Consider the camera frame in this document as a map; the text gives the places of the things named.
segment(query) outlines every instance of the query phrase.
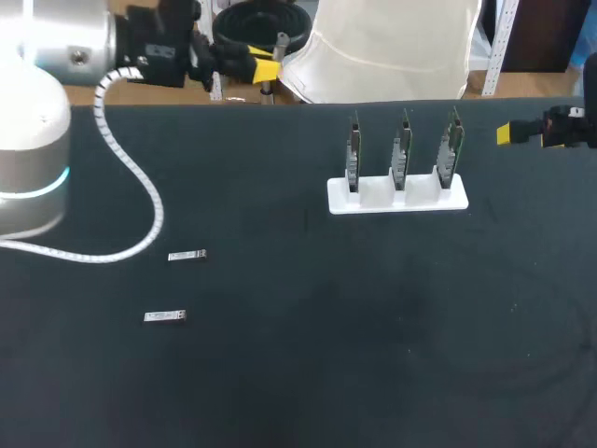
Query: screw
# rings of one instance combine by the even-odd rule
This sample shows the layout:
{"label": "screw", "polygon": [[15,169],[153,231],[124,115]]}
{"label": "screw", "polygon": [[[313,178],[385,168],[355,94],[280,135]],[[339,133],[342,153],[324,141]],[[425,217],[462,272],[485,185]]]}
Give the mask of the screw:
{"label": "screw", "polygon": [[71,63],[74,65],[85,65],[90,59],[90,56],[85,52],[77,49],[71,54]]}

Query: small metal component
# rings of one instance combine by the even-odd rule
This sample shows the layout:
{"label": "small metal component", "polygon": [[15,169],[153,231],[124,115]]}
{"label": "small metal component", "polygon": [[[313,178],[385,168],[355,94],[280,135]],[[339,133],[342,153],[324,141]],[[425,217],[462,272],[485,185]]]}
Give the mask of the small metal component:
{"label": "small metal component", "polygon": [[[290,37],[288,37],[286,33],[278,33],[278,39],[276,40],[276,45],[273,48],[271,59],[281,63],[286,55],[288,45],[290,45]],[[263,81],[261,83],[261,103],[263,105],[275,104],[271,81]]]}
{"label": "small metal component", "polygon": [[361,129],[358,124],[358,115],[354,113],[351,118],[351,133],[348,137],[346,148],[346,177],[351,193],[358,193],[358,178],[360,176],[361,159]]}
{"label": "small metal component", "polygon": [[290,37],[286,33],[278,33],[278,38],[276,40],[276,45],[273,48],[273,55],[271,58],[280,63],[284,59],[289,45]]}
{"label": "small metal component", "polygon": [[443,189],[451,187],[456,172],[456,164],[465,140],[465,128],[460,121],[456,107],[450,113],[450,123],[441,138],[437,154],[437,175]]}
{"label": "small metal component", "polygon": [[207,260],[207,251],[201,250],[189,250],[188,252],[175,252],[168,254],[168,261],[180,261],[183,259],[200,259]]}
{"label": "small metal component", "polygon": [[89,59],[90,55],[80,49],[76,49],[71,53],[71,63],[74,65],[85,65]]}
{"label": "small metal component", "polygon": [[143,317],[144,322],[184,322],[186,320],[186,310],[158,311],[155,313],[145,313]]}
{"label": "small metal component", "polygon": [[412,130],[410,129],[409,115],[404,109],[402,121],[398,126],[392,150],[392,175],[397,191],[404,191],[409,171],[410,146],[412,142]]}
{"label": "small metal component", "polygon": [[568,117],[573,119],[584,119],[585,118],[585,109],[581,107],[570,107],[570,114]]}

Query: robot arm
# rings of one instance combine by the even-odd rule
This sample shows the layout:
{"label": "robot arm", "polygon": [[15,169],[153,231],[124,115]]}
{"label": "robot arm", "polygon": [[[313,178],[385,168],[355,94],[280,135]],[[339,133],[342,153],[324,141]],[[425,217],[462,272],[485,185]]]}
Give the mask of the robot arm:
{"label": "robot arm", "polygon": [[183,87],[187,75],[210,91],[215,71],[241,82],[274,80],[280,64],[247,46],[210,45],[194,30],[196,0],[129,6],[125,15],[105,0],[3,0],[0,37],[62,84],[96,85],[106,73],[136,67],[145,84]]}

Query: white rack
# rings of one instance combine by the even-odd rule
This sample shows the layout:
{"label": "white rack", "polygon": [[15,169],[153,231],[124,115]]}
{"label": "white rack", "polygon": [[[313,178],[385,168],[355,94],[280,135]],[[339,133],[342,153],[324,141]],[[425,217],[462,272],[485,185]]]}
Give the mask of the white rack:
{"label": "white rack", "polygon": [[496,1],[495,36],[492,46],[483,32],[481,23],[475,30],[469,67],[470,70],[487,70],[483,96],[495,94],[518,7],[519,0]]}
{"label": "white rack", "polygon": [[[475,28],[468,67],[471,71],[487,71],[485,86],[483,87],[483,96],[493,96],[495,94],[497,81],[502,72],[504,57],[506,56],[506,49],[510,39],[512,25],[514,24],[516,12],[519,7],[519,1],[520,0],[496,0],[495,36],[493,38],[493,45],[489,43],[489,39],[485,35],[485,31],[483,30],[480,21]],[[218,7],[216,0],[200,0],[200,3],[202,11],[208,11],[207,14],[201,15],[199,23],[200,30],[213,41],[213,14],[218,14],[221,11],[221,8]],[[313,0],[299,0],[297,3],[312,13]],[[214,78],[214,90],[212,91],[211,98],[212,101],[221,101],[222,99],[222,85],[220,83],[219,75],[216,75]]]}

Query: white cable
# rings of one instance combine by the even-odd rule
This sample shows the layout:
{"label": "white cable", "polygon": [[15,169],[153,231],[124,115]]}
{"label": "white cable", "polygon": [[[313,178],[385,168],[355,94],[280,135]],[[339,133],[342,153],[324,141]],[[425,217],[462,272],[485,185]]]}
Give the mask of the white cable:
{"label": "white cable", "polygon": [[139,165],[137,165],[129,155],[124,152],[124,149],[118,144],[114,135],[110,131],[107,122],[105,121],[105,114],[104,114],[104,97],[112,84],[121,80],[121,79],[143,79],[141,72],[136,68],[119,68],[118,70],[114,70],[108,73],[101,81],[100,84],[95,89],[95,105],[94,105],[94,116],[95,122],[97,123],[98,129],[100,134],[104,138],[107,145],[114,151],[116,157],[125,164],[129,170],[139,179],[141,185],[146,189],[149,197],[151,198],[151,202],[153,203],[154,209],[154,218],[153,218],[153,225],[149,230],[149,233],[146,237],[140,241],[138,244],[130,247],[126,250],[121,252],[117,252],[116,254],[110,255],[83,255],[83,254],[75,254],[72,252],[66,252],[59,249],[52,249],[50,247],[44,247],[42,245],[32,245],[30,243],[24,243],[22,241],[11,241],[11,240],[2,240],[0,239],[0,247],[6,249],[14,249],[14,250],[21,250],[24,252],[31,252],[37,255],[43,255],[46,257],[53,257],[55,259],[65,259],[68,261],[74,261],[77,263],[95,263],[95,264],[102,264],[102,263],[114,263],[117,261],[122,261],[124,259],[129,259],[147,249],[155,240],[158,238],[160,234],[161,227],[164,222],[164,208],[161,202],[160,194],[158,190],[153,185],[149,177],[143,172]]}

